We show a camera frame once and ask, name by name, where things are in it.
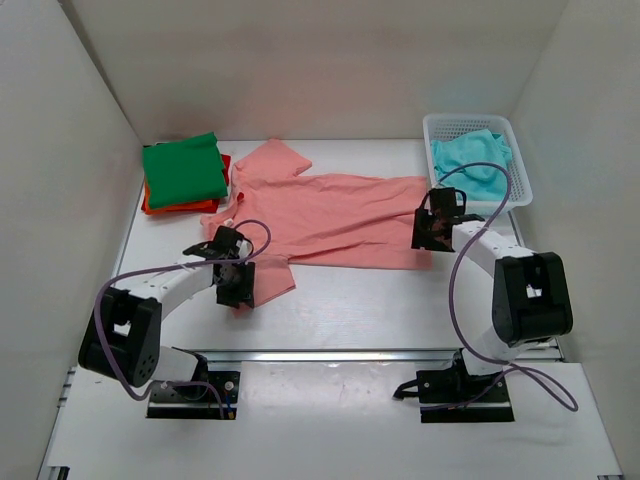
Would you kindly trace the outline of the pink t shirt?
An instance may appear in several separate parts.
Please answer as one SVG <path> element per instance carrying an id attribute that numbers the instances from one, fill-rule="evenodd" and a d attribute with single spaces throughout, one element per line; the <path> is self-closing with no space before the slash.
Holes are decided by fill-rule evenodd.
<path id="1" fill-rule="evenodd" d="M 431 254 L 411 247 L 414 211 L 426 190 L 418 176 L 310 175 L 312 163 L 270 140 L 231 168 L 227 208 L 201 218 L 206 238 L 238 226 L 255 245 L 258 306 L 291 291 L 291 265 L 428 270 Z"/>

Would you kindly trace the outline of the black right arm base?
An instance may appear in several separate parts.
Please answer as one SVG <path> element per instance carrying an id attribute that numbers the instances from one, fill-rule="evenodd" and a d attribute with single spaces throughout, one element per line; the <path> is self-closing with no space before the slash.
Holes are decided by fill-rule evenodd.
<path id="1" fill-rule="evenodd" d="M 393 399 L 417 399 L 423 424 L 511 423 L 515 416 L 504 372 L 474 376 L 456 352 L 450 366 L 418 370 Z"/>

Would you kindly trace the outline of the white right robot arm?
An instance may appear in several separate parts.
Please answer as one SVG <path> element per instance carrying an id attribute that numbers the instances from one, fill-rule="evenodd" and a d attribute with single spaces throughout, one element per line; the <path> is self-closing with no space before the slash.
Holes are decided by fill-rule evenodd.
<path id="1" fill-rule="evenodd" d="M 460 368 L 448 376 L 449 391 L 471 400 L 484 377 L 506 368 L 524 351 L 568 334 L 573 314 L 564 265 L 553 252 L 536 253 L 489 228 L 490 220 L 465 212 L 466 195 L 452 187 L 427 192 L 415 210 L 411 247 L 454 253 L 448 285 L 451 322 L 463 348 Z M 468 341 L 455 310 L 457 274 L 471 260 L 493 281 L 491 325 Z"/>

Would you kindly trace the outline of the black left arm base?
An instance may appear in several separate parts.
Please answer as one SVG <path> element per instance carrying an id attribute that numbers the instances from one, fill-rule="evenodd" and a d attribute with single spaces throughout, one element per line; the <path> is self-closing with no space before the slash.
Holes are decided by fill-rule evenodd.
<path id="1" fill-rule="evenodd" d="M 200 353 L 192 382 L 195 386 L 155 387 L 146 417 L 171 420 L 233 421 L 238 415 L 241 371 L 232 364 L 218 366 Z"/>

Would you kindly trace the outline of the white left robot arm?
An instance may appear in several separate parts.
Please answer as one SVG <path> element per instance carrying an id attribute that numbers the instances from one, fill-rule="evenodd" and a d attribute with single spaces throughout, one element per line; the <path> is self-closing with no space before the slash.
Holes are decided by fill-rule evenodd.
<path id="1" fill-rule="evenodd" d="M 197 355 L 161 346 L 163 320 L 197 293 L 213 288 L 216 303 L 254 306 L 256 264 L 253 243 L 235 228 L 221 226 L 214 238 L 188 247 L 169 269 L 154 268 L 128 289 L 106 288 L 91 315 L 78 363 L 122 379 L 129 387 L 168 380 L 188 398 L 208 389 L 209 373 Z"/>

